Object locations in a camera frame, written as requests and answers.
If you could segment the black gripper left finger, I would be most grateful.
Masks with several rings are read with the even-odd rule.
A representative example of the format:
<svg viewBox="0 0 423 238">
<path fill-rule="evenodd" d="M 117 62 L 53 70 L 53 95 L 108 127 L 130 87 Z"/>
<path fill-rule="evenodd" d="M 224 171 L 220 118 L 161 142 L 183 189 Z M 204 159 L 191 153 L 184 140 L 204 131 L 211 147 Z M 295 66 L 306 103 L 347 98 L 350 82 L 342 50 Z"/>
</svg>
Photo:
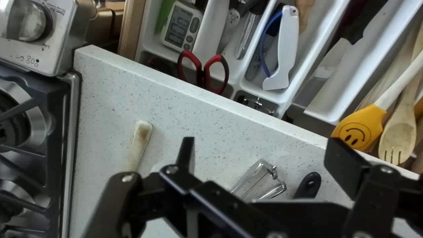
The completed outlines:
<svg viewBox="0 0 423 238">
<path fill-rule="evenodd" d="M 184 138 L 175 164 L 143 177 L 114 175 L 98 201 L 84 238 L 141 238 L 150 221 L 165 218 L 186 238 L 246 238 L 237 216 L 240 200 L 213 183 L 200 181 L 191 165 L 195 139 Z"/>
</svg>

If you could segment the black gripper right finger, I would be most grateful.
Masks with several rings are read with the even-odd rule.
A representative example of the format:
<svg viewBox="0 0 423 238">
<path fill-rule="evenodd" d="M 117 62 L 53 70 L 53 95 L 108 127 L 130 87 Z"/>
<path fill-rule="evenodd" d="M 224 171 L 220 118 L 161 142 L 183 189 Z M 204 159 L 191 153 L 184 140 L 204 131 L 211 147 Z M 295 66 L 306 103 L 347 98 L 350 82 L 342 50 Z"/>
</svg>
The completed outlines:
<svg viewBox="0 0 423 238">
<path fill-rule="evenodd" d="M 324 167 L 354 201 L 344 238 L 398 238 L 395 220 L 423 233 L 423 181 L 409 179 L 387 164 L 372 164 L 342 139 L 327 143 Z"/>
</svg>

